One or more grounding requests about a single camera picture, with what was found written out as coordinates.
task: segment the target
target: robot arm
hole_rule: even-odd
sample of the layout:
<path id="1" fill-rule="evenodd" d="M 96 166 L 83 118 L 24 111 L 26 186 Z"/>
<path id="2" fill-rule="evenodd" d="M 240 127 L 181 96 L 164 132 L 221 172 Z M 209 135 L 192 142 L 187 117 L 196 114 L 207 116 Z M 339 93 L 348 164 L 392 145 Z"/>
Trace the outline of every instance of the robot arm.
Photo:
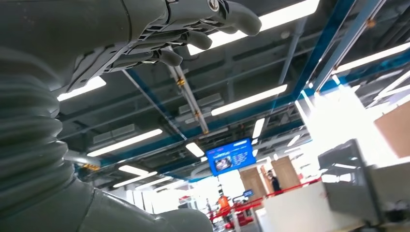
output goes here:
<path id="1" fill-rule="evenodd" d="M 169 2 L 165 16 L 151 23 L 141 35 L 141 41 L 110 64 L 105 72 L 116 72 L 158 61 L 177 66 L 182 62 L 182 57 L 163 48 L 170 45 L 192 44 L 206 50 L 212 44 L 206 33 L 215 29 L 229 34 L 241 30 L 247 35 L 256 35 L 261 28 L 258 17 L 236 2 L 225 0 Z"/>
<path id="2" fill-rule="evenodd" d="M 208 48 L 214 29 L 254 35 L 257 16 L 224 0 L 7 0 L 0 15 L 0 230 L 212 231 L 199 211 L 151 215 L 79 181 L 52 91 L 142 62 L 177 65 L 163 48 Z"/>

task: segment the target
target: blue monitor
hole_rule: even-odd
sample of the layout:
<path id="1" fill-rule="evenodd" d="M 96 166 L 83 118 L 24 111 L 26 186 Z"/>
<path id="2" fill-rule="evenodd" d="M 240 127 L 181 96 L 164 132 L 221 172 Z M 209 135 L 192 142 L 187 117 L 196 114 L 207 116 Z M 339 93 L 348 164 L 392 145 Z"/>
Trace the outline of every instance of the blue monitor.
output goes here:
<path id="1" fill-rule="evenodd" d="M 222 173 L 243 168 L 254 164 L 250 139 L 242 139 L 231 144 L 213 148 L 206 152 L 212 174 L 217 176 Z"/>

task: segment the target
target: fluorescent light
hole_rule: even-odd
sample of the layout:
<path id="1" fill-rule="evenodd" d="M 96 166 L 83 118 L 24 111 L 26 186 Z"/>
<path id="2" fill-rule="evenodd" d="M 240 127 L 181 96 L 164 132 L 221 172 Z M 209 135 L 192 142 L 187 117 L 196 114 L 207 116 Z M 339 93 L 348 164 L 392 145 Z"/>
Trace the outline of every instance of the fluorescent light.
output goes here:
<path id="1" fill-rule="evenodd" d="M 262 128 L 264 127 L 265 118 L 261 118 L 256 121 L 255 128 L 253 129 L 252 139 L 256 139 L 261 135 Z"/>
<path id="2" fill-rule="evenodd" d="M 299 18 L 311 15 L 315 13 L 318 8 L 319 0 L 305 0 L 303 2 L 294 4 L 292 6 L 277 10 L 275 12 L 263 15 L 259 17 L 262 22 L 262 27 L 260 31 L 264 31 L 270 28 L 277 27 L 279 25 L 297 20 Z M 230 42 L 242 39 L 247 37 L 241 31 L 238 31 L 235 34 L 226 34 L 224 32 L 216 32 L 209 35 L 209 38 L 212 40 L 212 45 L 209 49 L 228 44 Z M 195 55 L 203 52 L 204 50 L 199 49 L 191 44 L 188 45 L 188 50 L 191 55 Z"/>
<path id="3" fill-rule="evenodd" d="M 389 86 L 387 86 L 386 88 L 384 88 L 384 89 L 379 93 L 379 95 L 386 94 L 386 93 L 389 92 L 390 90 L 393 90 L 393 89 L 396 88 L 398 85 L 400 85 L 403 81 L 405 81 L 409 76 L 410 76 L 410 71 L 406 72 L 406 73 L 403 74 L 401 77 L 399 77 L 397 80 L 395 80 L 393 83 L 389 84 Z"/>
<path id="4" fill-rule="evenodd" d="M 288 146 L 292 146 L 293 144 L 296 143 L 296 141 L 300 138 L 300 134 L 298 134 L 297 136 L 295 136 L 289 143 Z"/>
<path id="5" fill-rule="evenodd" d="M 296 146 L 296 147 L 293 147 L 293 148 L 287 149 L 287 150 L 285 150 L 285 151 L 284 151 L 284 153 L 288 153 L 288 152 L 291 152 L 291 151 L 298 150 L 298 149 L 300 149 L 301 147 L 302 147 L 302 146 L 300 145 L 300 146 Z"/>
<path id="6" fill-rule="evenodd" d="M 398 100 L 396 102 L 397 105 L 403 105 L 404 103 L 407 103 L 408 101 L 410 101 L 410 94 L 403 97 L 402 99 Z"/>
<path id="7" fill-rule="evenodd" d="M 356 169 L 355 166 L 345 165 L 345 164 L 341 164 L 341 163 L 335 163 L 335 164 L 333 164 L 333 166 L 339 167 L 339 168 Z"/>
<path id="8" fill-rule="evenodd" d="M 356 92 L 360 87 L 361 85 L 356 85 L 356 86 L 353 86 L 351 89 L 353 90 L 353 92 Z"/>
<path id="9" fill-rule="evenodd" d="M 385 74 L 385 75 L 383 75 L 383 76 L 377 78 L 377 80 L 380 81 L 380 80 L 383 80 L 383 79 L 390 78 L 390 77 L 392 77 L 392 76 L 399 75 L 402 71 L 403 71 L 403 70 L 401 69 L 401 70 L 397 70 L 397 71 L 394 71 L 394 72 L 389 72 L 388 74 Z"/>
<path id="10" fill-rule="evenodd" d="M 400 93 L 400 92 L 403 92 L 403 91 L 406 91 L 406 90 L 409 90 L 409 89 L 410 89 L 410 85 L 406 85 L 406 86 L 403 86 L 403 87 L 400 87 L 400 88 L 397 88 L 397 89 L 393 89 L 393 90 L 390 90 L 388 92 L 377 95 L 374 98 L 374 100 L 379 100 L 379 99 L 382 99 L 384 97 L 387 97 L 387 96 L 390 96 L 390 95 L 393 95 L 393 94 L 396 94 L 396 93 Z"/>
<path id="11" fill-rule="evenodd" d="M 158 174 L 158 172 L 151 172 L 151 173 L 148 173 L 148 174 L 146 174 L 146 175 L 139 176 L 139 177 L 136 177 L 136 178 L 133 178 L 133 179 L 130 179 L 130 180 L 126 180 L 126 181 L 121 182 L 121 183 L 119 183 L 119 184 L 115 184 L 113 187 L 114 187 L 114 188 L 119 188 L 119 187 L 121 187 L 121 186 L 134 183 L 135 181 L 139 181 L 139 180 L 148 178 L 148 177 L 153 176 L 153 175 L 156 175 L 156 174 Z"/>
<path id="12" fill-rule="evenodd" d="M 388 56 L 391 56 L 391 55 L 393 55 L 393 54 L 396 54 L 396 53 L 405 51 L 405 50 L 407 50 L 408 48 L 410 48 L 410 43 L 405 43 L 405 44 L 402 44 L 402 45 L 399 45 L 399 46 L 396 46 L 396 47 L 393 47 L 393 48 L 384 50 L 384 51 L 382 51 L 382 52 L 373 54 L 373 55 L 371 55 L 371 56 L 364 57 L 364 58 L 355 60 L 355 61 L 353 61 L 353 62 L 344 64 L 344 65 L 340 65 L 340 66 L 339 66 L 337 69 L 335 69 L 331 74 L 336 74 L 336 73 L 344 72 L 344 71 L 346 71 L 346 70 L 350 70 L 350 69 L 352 69 L 352 68 L 356 68 L 356 67 L 358 67 L 358 66 L 361 66 L 361 65 L 364 65 L 364 64 L 367 64 L 367 63 L 376 61 L 376 60 L 378 60 L 378 59 L 381 59 L 381 58 L 384 58 L 384 57 L 388 57 Z"/>
<path id="13" fill-rule="evenodd" d="M 161 190 L 164 190 L 164 189 L 175 189 L 175 188 L 177 188 L 181 185 L 184 185 L 184 184 L 185 184 L 185 180 L 178 180 L 178 181 L 173 182 L 171 184 L 164 185 L 164 186 L 161 186 L 159 188 L 156 188 L 156 189 L 154 189 L 154 191 L 158 192 L 158 191 L 161 191 Z"/>
<path id="14" fill-rule="evenodd" d="M 121 166 L 118 169 L 120 171 L 132 173 L 132 174 L 135 174 L 135 175 L 146 175 L 146 174 L 148 174 L 147 171 L 144 171 L 144 170 L 139 169 L 139 168 L 134 168 L 134 167 L 131 167 L 129 165 Z"/>
<path id="15" fill-rule="evenodd" d="M 99 156 L 99 155 L 102 155 L 102 154 L 105 154 L 105 153 L 120 149 L 122 147 L 125 147 L 125 146 L 128 146 L 128 145 L 140 142 L 142 140 L 154 137 L 154 136 L 159 135 L 161 133 L 162 133 L 161 129 L 156 129 L 156 130 L 147 132 L 145 134 L 140 134 L 140 135 L 137 135 L 137 136 L 132 137 L 130 139 L 121 141 L 119 143 L 109 145 L 109 146 L 103 147 L 101 149 L 92 151 L 92 152 L 88 153 L 87 156 L 91 156 L 91 157 Z"/>
<path id="16" fill-rule="evenodd" d="M 57 99 L 61 102 L 63 100 L 78 96 L 80 94 L 90 92 L 92 90 L 95 90 L 96 88 L 103 87 L 105 86 L 105 84 L 106 82 L 100 76 L 96 76 L 91 78 L 85 86 L 78 89 L 74 89 L 69 93 L 62 93 L 60 94 L 60 96 L 57 97 Z"/>
<path id="17" fill-rule="evenodd" d="M 167 181 L 167 180 L 170 180 L 170 179 L 172 179 L 172 177 L 168 176 L 168 177 L 165 177 L 165 178 L 156 180 L 156 181 L 152 181 L 152 182 L 149 182 L 149 183 L 147 183 L 147 184 L 140 185 L 140 186 L 136 187 L 135 190 L 146 189 L 146 188 L 148 188 L 148 187 L 150 187 L 150 186 L 159 184 L 159 183 L 161 183 L 161 182 L 164 182 L 164 181 Z"/>
<path id="18" fill-rule="evenodd" d="M 340 85 L 340 80 L 336 75 L 332 76 L 333 81 L 336 83 L 336 85 Z"/>
<path id="19" fill-rule="evenodd" d="M 265 157 L 263 159 L 258 159 L 256 162 L 262 162 L 262 161 L 265 161 L 265 160 L 266 160 L 267 163 L 269 163 L 271 161 L 270 157 L 268 156 L 268 157 Z"/>
<path id="20" fill-rule="evenodd" d="M 196 143 L 190 143 L 185 146 L 192 154 L 194 154 L 196 157 L 201 157 L 205 153 L 198 147 Z"/>
<path id="21" fill-rule="evenodd" d="M 224 105 L 220 108 L 212 110 L 211 114 L 212 114 L 212 116 L 219 115 L 219 114 L 228 112 L 230 110 L 233 110 L 233 109 L 236 109 L 236 108 L 239 108 L 239 107 L 242 107 L 242 106 L 245 106 L 245 105 L 248 105 L 248 104 L 251 104 L 251 103 L 254 103 L 254 102 L 269 98 L 269 97 L 272 97 L 272 96 L 275 96 L 277 94 L 280 94 L 280 93 L 283 93 L 284 91 L 286 91 L 287 87 L 288 87 L 288 85 L 282 85 L 282 86 L 276 87 L 274 89 L 271 89 L 271 90 L 268 90 L 268 91 L 253 95 L 251 97 L 248 97 L 248 98 L 245 98 L 245 99 L 242 99 L 242 100 L 239 100 L 239 101 L 235 101 L 231 104 Z"/>

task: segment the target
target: pipe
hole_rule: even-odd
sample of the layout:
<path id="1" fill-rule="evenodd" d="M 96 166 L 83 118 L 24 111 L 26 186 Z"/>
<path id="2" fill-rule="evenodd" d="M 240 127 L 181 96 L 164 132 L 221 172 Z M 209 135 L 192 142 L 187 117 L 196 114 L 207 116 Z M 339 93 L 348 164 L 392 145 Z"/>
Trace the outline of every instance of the pipe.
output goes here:
<path id="1" fill-rule="evenodd" d="M 316 37 L 320 36 L 321 33 L 322 33 L 322 32 L 320 31 L 320 32 L 316 32 L 316 33 L 313 33 L 313 34 L 311 34 L 311 35 L 305 36 L 305 37 L 303 37 L 303 38 L 300 39 L 300 42 L 304 42 L 304 41 L 307 41 L 307 40 L 316 38 Z M 277 46 L 277 47 L 270 48 L 270 49 L 267 49 L 267 50 L 265 50 L 265 51 L 262 51 L 262 52 L 260 52 L 260 53 L 258 53 L 258 54 L 254 54 L 254 55 L 248 56 L 248 57 L 246 57 L 246 58 L 243 58 L 243 59 L 241 59 L 240 61 L 246 62 L 246 61 L 249 61 L 249 60 L 251 60 L 251 59 L 254 59 L 255 56 L 267 55 L 267 54 L 272 53 L 272 52 L 278 52 L 279 50 L 285 49 L 285 48 L 286 48 L 286 45 L 285 45 L 285 44 L 279 45 L 279 46 Z M 193 80 L 193 79 L 201 79 L 201 78 L 203 77 L 203 74 L 204 74 L 204 73 L 198 74 L 198 75 L 194 75 L 194 76 L 190 77 L 190 79 L 192 79 L 192 80 Z M 156 88 L 156 89 L 152 90 L 152 92 L 153 92 L 153 93 L 160 92 L 160 91 L 163 91 L 163 90 L 164 90 L 165 88 L 167 88 L 167 87 L 168 87 L 168 85 L 162 86 L 162 87 L 159 87 L 159 88 Z M 128 103 L 128 102 L 132 102 L 132 101 L 138 100 L 138 99 L 140 99 L 140 98 L 142 98 L 142 97 L 143 97 L 143 95 L 135 96 L 135 95 L 133 95 L 133 94 L 130 94 L 129 97 L 126 97 L 126 98 L 124 98 L 124 99 L 121 99 L 121 100 L 119 100 L 119 101 L 117 101 L 117 102 L 114 102 L 114 103 L 112 103 L 112 104 L 109 104 L 109 105 L 107 105 L 107 106 L 102 106 L 102 107 L 99 107 L 99 108 L 87 109 L 87 110 L 84 110 L 84 112 L 81 112 L 81 113 L 76 112 L 76 113 L 73 113 L 73 114 L 70 114 L 70 115 L 66 115 L 66 116 L 64 116 L 64 117 L 61 117 L 60 119 L 61 119 L 62 122 L 72 122 L 72 121 L 75 121 L 75 120 L 77 120 L 77 119 L 79 119 L 79 118 L 81 118 L 81 117 L 93 115 L 93 114 L 96 114 L 96 113 L 100 113 L 100 112 L 102 112 L 102 111 L 115 108 L 115 107 L 117 107 L 117 106 L 119 106 L 119 105 L 126 104 L 126 103 Z"/>
<path id="2" fill-rule="evenodd" d="M 168 47 L 168 50 L 173 52 L 173 49 L 171 46 Z M 169 71 L 171 72 L 171 76 L 175 79 L 176 84 L 178 85 L 179 89 L 181 90 L 182 94 L 187 100 L 192 114 L 195 116 L 195 118 L 199 122 L 202 132 L 204 134 L 208 134 L 209 133 L 208 125 L 206 124 L 204 115 L 201 112 L 201 108 L 199 108 L 198 102 L 196 101 L 195 96 L 193 95 L 191 87 L 188 84 L 187 79 L 185 78 L 185 74 L 182 71 L 181 66 L 178 65 L 178 66 L 172 67 L 172 66 L 167 65 L 167 67 Z"/>
<path id="3" fill-rule="evenodd" d="M 320 90 L 330 77 L 330 73 L 337 67 L 350 51 L 351 47 L 367 28 L 367 23 L 373 19 L 386 0 L 368 0 L 354 20 L 346 35 L 340 41 L 336 50 L 325 64 L 313 85 L 314 90 Z"/>
<path id="4" fill-rule="evenodd" d="M 126 77 L 141 91 L 145 98 L 158 110 L 159 113 L 167 120 L 168 124 L 178 133 L 183 140 L 187 140 L 186 136 L 178 128 L 172 116 L 168 113 L 164 106 L 160 103 L 157 97 L 149 91 L 145 83 L 140 79 L 136 72 L 131 69 L 122 70 Z"/>
<path id="5" fill-rule="evenodd" d="M 299 55 L 302 55 L 302 54 L 305 54 L 305 53 L 308 53 L 308 52 L 310 52 L 310 51 L 312 51 L 312 50 L 313 50 L 313 47 L 312 47 L 312 48 L 305 49 L 305 50 L 302 50 L 302 51 L 300 51 L 300 52 L 296 52 L 296 53 L 294 54 L 294 57 L 299 56 Z M 281 59 L 278 59 L 278 60 L 274 60 L 274 61 L 272 61 L 272 62 L 270 62 L 270 63 L 267 63 L 267 64 L 265 64 L 265 65 L 262 65 L 262 66 L 260 66 L 260 67 L 256 67 L 256 68 L 251 69 L 251 70 L 248 70 L 248 71 L 246 71 L 246 72 L 243 72 L 243 73 L 240 73 L 240 74 L 237 74 L 237 75 L 234 75 L 234 76 L 230 76 L 230 77 L 228 77 L 228 78 L 226 78 L 226 79 L 223 79 L 223 80 L 214 82 L 214 83 L 209 84 L 209 85 L 207 85 L 207 86 L 194 89 L 194 90 L 193 90 L 193 93 L 197 93 L 197 92 L 203 91 L 203 90 L 208 89 L 208 88 L 210 88 L 210 87 L 223 84 L 223 83 L 225 83 L 225 82 L 227 82 L 227 81 L 231 81 L 231 80 L 234 80 L 234 79 L 243 77 L 243 76 L 245 76 L 245 75 L 250 75 L 250 74 L 252 74 L 252 73 L 254 73 L 254 72 L 258 72 L 258 71 L 260 71 L 260 70 L 262 70 L 262 69 L 268 68 L 268 67 L 270 67 L 270 66 L 272 66 L 272 65 L 275 65 L 275 64 L 277 64 L 277 63 L 279 63 L 279 62 L 283 62 L 283 61 L 285 61 L 285 60 L 286 60 L 286 58 L 281 58 Z M 162 104 L 167 104 L 167 103 L 173 102 L 173 101 L 175 101 L 175 100 L 178 100 L 178 99 L 180 99 L 180 98 L 182 98 L 182 96 L 179 95 L 179 96 L 176 96 L 176 97 L 173 97 L 173 98 L 170 98 L 170 99 L 167 99 L 167 100 L 163 101 Z M 71 134 L 63 135 L 63 136 L 59 137 L 59 139 L 67 139 L 67 138 L 69 138 L 69 137 L 72 137 L 72 136 L 75 136 L 75 135 L 78 135 L 78 134 L 81 134 L 81 133 L 85 133 L 85 132 L 89 131 L 90 129 L 94 129 L 94 128 L 97 128 L 97 127 L 101 127 L 101 126 L 107 125 L 107 124 L 109 124 L 109 123 L 112 123 L 112 122 L 115 122 L 115 121 L 118 121 L 118 120 L 121 120 L 121 119 L 130 117 L 130 116 L 133 116 L 133 115 L 136 115 L 136 114 L 145 112 L 145 111 L 150 110 L 150 109 L 153 109 L 153 108 L 154 108 L 154 106 L 151 105 L 151 106 L 145 107 L 145 108 L 143 108 L 143 109 L 139 109 L 139 110 L 130 112 L 130 113 L 128 113 L 128 114 L 125 114 L 125 115 L 122 115 L 122 116 L 113 118 L 113 119 L 111 119 L 111 120 L 102 122 L 102 123 L 100 123 L 100 124 L 97 124 L 97 125 L 94 125 L 94 126 L 90 126 L 90 127 L 84 128 L 84 129 L 81 129 L 81 130 L 76 131 L 76 132 L 73 132 L 73 133 L 71 133 Z"/>
<path id="6" fill-rule="evenodd" d="M 288 55 L 287 55 L 285 64 L 283 65 L 282 73 L 280 74 L 279 85 L 282 85 L 283 82 L 285 81 L 285 77 L 291 65 L 291 61 L 296 51 L 297 44 L 299 43 L 299 38 L 302 36 L 303 31 L 305 29 L 305 24 L 306 24 L 307 19 L 308 19 L 307 17 L 304 17 L 297 22 L 295 33 L 292 38 L 291 45 L 289 47 Z"/>

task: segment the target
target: blue beam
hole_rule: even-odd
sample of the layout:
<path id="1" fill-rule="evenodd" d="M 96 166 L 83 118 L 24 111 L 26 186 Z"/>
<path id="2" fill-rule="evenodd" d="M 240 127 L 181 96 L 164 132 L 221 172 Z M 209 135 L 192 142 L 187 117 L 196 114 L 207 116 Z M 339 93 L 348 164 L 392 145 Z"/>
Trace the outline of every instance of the blue beam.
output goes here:
<path id="1" fill-rule="evenodd" d="M 350 12 L 350 9 L 353 7 L 356 0 L 339 0 L 336 3 L 336 6 L 333 10 L 332 15 L 329 18 L 327 25 L 325 26 L 322 35 L 319 37 L 319 40 L 310 54 L 309 60 L 307 61 L 305 68 L 300 74 L 299 80 L 293 90 L 293 99 L 297 99 L 300 95 L 300 92 L 306 85 L 306 82 L 311 78 L 316 67 L 320 63 L 320 60 L 323 59 L 324 55 L 328 51 L 328 47 L 335 38 L 337 32 L 342 26 L 345 18 Z"/>
<path id="2" fill-rule="evenodd" d="M 341 63 L 343 58 L 350 51 L 351 47 L 353 47 L 354 43 L 356 43 L 360 35 L 362 35 L 363 31 L 365 31 L 368 20 L 373 19 L 374 15 L 379 11 L 385 2 L 386 0 L 366 1 L 366 4 L 361 9 L 359 15 L 355 18 L 346 35 L 343 37 L 342 41 L 340 41 L 339 45 L 336 47 L 335 51 L 320 72 L 313 85 L 314 90 L 320 90 L 323 87 L 324 83 L 326 83 L 329 79 L 331 72 Z"/>
<path id="3" fill-rule="evenodd" d="M 370 64 L 363 66 L 359 69 L 356 69 L 354 72 L 351 72 L 348 75 L 345 76 L 340 76 L 339 81 L 342 85 L 348 84 L 353 81 L 357 81 L 369 76 L 374 76 L 379 73 L 386 73 L 386 72 L 393 72 L 394 70 L 407 65 L 410 63 L 410 50 L 399 54 L 395 57 L 391 57 L 389 59 L 386 59 L 382 61 L 381 63 L 378 64 Z M 337 87 L 337 84 L 333 80 L 327 81 L 323 87 L 321 88 L 320 92 L 326 92 L 330 91 L 334 88 Z M 306 88 L 304 89 L 306 95 L 308 97 L 312 96 L 315 91 L 312 88 Z"/>
<path id="4" fill-rule="evenodd" d="M 138 76 L 138 74 L 131 69 L 123 70 L 122 72 L 141 91 L 141 93 L 159 111 L 159 113 L 161 113 L 161 115 L 167 120 L 168 124 L 174 129 L 174 131 L 178 133 L 182 139 L 186 140 L 186 136 L 179 129 L 179 126 L 175 122 L 174 118 L 161 104 L 157 96 L 155 96 L 155 94 L 149 89 L 145 82 Z"/>
<path id="5" fill-rule="evenodd" d="M 240 112 L 234 113 L 234 114 L 230 114 L 226 117 L 218 117 L 217 120 L 212 121 L 210 123 L 208 123 L 208 127 L 210 129 L 210 131 L 212 130 L 218 130 L 224 127 L 227 127 L 229 125 L 231 125 L 232 123 L 250 118 L 252 116 L 255 116 L 257 114 L 262 114 L 268 110 L 271 110 L 272 108 L 278 108 L 281 106 L 284 106 L 290 102 L 293 102 L 293 99 L 291 98 L 290 95 L 288 96 L 284 96 L 284 97 L 279 97 L 275 100 L 272 101 L 268 101 L 259 105 L 256 105 L 254 107 L 251 107 L 249 109 L 246 110 L 242 110 Z M 185 135 L 188 138 L 195 138 L 199 135 L 202 135 L 202 129 L 201 127 L 196 127 L 190 130 L 185 131 Z M 137 156 L 155 151 L 155 150 L 159 150 L 163 147 L 167 147 L 167 146 L 172 146 L 178 143 L 182 143 L 183 140 L 179 137 L 179 136 L 170 136 L 164 139 L 161 139 L 159 141 L 129 150 L 127 152 L 115 155 L 115 156 L 109 156 L 106 158 L 101 159 L 101 166 L 108 166 L 111 164 L 115 164 L 117 162 L 120 162 L 122 160 L 128 160 L 128 159 L 132 159 L 135 158 Z"/>

